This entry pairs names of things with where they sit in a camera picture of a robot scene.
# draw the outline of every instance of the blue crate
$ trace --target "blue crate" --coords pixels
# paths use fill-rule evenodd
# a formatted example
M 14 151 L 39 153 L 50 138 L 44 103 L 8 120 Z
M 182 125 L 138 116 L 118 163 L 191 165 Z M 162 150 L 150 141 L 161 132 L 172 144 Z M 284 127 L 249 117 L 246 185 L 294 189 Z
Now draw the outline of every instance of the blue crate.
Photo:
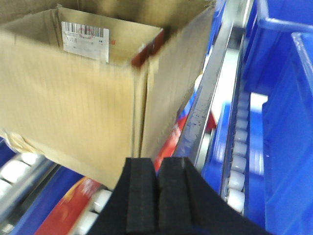
M 312 0 L 255 0 L 247 23 L 243 80 L 269 95 L 292 46 L 293 32 L 313 32 Z
M 262 111 L 266 228 L 278 235 L 313 232 L 313 35 L 292 39 Z
M 226 0 L 216 1 L 215 12 L 213 15 L 211 32 L 209 36 L 209 43 L 207 47 L 207 54 L 210 52 L 214 37 L 216 37 L 219 33 L 220 26 L 222 24 L 222 17 L 223 17 L 225 6 L 226 6 Z

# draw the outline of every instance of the box flap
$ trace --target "box flap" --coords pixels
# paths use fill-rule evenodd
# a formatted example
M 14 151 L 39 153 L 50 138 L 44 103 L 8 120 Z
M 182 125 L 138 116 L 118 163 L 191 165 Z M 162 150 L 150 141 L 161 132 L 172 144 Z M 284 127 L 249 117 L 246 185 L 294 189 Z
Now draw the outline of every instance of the box flap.
M 0 0 L 0 24 L 56 8 L 58 4 L 78 9 L 77 0 Z
M 113 19 L 91 13 L 59 8 L 59 21 L 85 24 L 110 30 L 110 63 L 125 64 L 139 51 L 143 44 L 151 42 L 162 30 L 159 27 Z
M 141 157 L 157 156 L 202 71 L 213 14 L 204 10 L 150 59 Z
M 79 0 L 79 9 L 176 31 L 215 0 Z

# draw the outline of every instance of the cardboard box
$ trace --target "cardboard box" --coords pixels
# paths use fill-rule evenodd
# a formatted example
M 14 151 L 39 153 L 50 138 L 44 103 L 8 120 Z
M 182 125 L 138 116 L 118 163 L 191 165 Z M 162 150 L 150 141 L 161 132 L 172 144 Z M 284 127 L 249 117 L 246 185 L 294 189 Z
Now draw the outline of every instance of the cardboard box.
M 155 158 L 201 72 L 215 2 L 64 1 L 72 9 L 164 28 L 165 44 L 135 66 L 123 63 L 131 53 L 104 64 L 63 52 L 59 38 L 42 34 L 54 27 L 56 35 L 55 10 L 27 23 L 62 1 L 2 1 L 0 22 L 24 17 L 25 24 L 10 22 L 4 24 L 10 30 L 0 31 L 0 135 L 14 148 L 43 153 L 111 188 L 126 157 Z

